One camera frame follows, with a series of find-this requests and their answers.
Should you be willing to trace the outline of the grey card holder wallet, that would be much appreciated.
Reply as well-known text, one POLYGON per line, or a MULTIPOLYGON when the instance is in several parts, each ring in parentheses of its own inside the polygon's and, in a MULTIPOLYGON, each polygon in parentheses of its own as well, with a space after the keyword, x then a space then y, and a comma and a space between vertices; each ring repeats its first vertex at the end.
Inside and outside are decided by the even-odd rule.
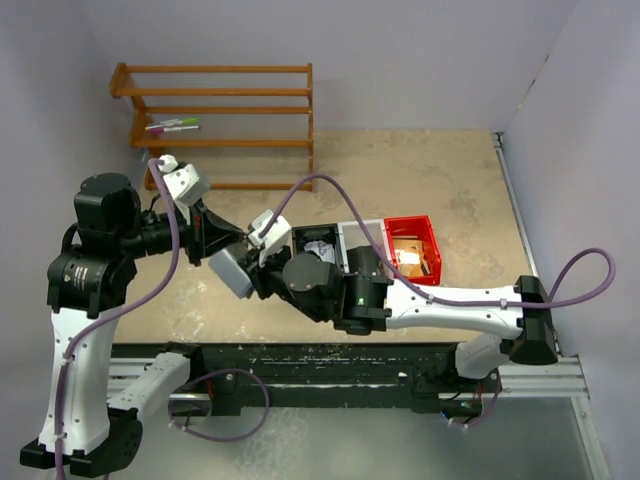
POLYGON ((253 284, 230 247, 214 254, 209 259, 208 265, 237 298, 251 297, 254 292, 253 284))

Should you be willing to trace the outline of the black plastic bin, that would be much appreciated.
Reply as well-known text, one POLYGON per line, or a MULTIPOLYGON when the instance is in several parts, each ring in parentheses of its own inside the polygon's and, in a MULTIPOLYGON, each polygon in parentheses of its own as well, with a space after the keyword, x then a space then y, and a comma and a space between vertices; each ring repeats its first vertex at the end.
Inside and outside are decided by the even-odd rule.
POLYGON ((312 253, 324 262, 333 263, 339 271, 345 271, 336 223, 293 227, 291 242, 293 256, 312 253))

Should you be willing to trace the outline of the white plastic bin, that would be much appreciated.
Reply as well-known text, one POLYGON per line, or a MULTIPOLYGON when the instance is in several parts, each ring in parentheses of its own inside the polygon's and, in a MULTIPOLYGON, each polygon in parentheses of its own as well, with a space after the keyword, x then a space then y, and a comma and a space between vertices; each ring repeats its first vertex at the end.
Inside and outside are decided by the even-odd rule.
MULTIPOLYGON (((363 223, 378 249, 385 254, 388 261, 391 261, 391 252, 384 220, 364 220, 363 223)), ((354 273, 354 264, 348 259, 348 252, 357 247, 370 247, 371 243, 368 241, 366 234, 357 221, 339 222, 337 229, 344 271, 346 273, 354 273)))

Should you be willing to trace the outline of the red plastic bin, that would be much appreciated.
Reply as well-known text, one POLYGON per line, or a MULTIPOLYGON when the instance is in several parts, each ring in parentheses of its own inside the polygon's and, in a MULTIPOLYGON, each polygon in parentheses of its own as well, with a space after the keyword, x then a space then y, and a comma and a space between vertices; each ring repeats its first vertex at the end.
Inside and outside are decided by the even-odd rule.
POLYGON ((442 258, 428 215, 384 219, 391 261, 399 273, 418 285, 441 283, 442 258))

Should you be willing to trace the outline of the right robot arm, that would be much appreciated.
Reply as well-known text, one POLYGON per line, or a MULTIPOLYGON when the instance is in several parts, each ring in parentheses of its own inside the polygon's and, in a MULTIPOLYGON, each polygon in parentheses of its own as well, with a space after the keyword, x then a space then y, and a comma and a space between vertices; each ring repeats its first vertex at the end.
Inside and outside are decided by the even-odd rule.
POLYGON ((481 378, 511 361, 557 362, 553 323, 540 282, 521 276, 513 285, 489 289, 419 286, 381 273, 344 273, 314 253, 288 247, 263 258, 258 249, 239 262, 260 298, 277 296, 314 322, 330 322, 349 335, 403 328, 474 331, 459 344, 457 373, 481 378))

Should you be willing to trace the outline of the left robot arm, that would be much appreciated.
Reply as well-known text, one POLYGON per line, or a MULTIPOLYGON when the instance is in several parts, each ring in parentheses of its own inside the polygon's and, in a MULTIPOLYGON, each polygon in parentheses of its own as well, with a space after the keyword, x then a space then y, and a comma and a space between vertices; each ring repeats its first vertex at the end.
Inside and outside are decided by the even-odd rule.
POLYGON ((124 391, 108 394, 113 339, 127 289, 146 256, 185 254, 193 265, 242 238, 203 203, 210 184, 190 165, 162 176, 175 211, 143 209, 129 179, 86 179, 74 198, 76 222, 47 271, 54 362, 47 416, 20 462, 59 478, 99 478, 128 467, 143 428, 170 394, 201 375, 199 347, 170 344, 124 391))

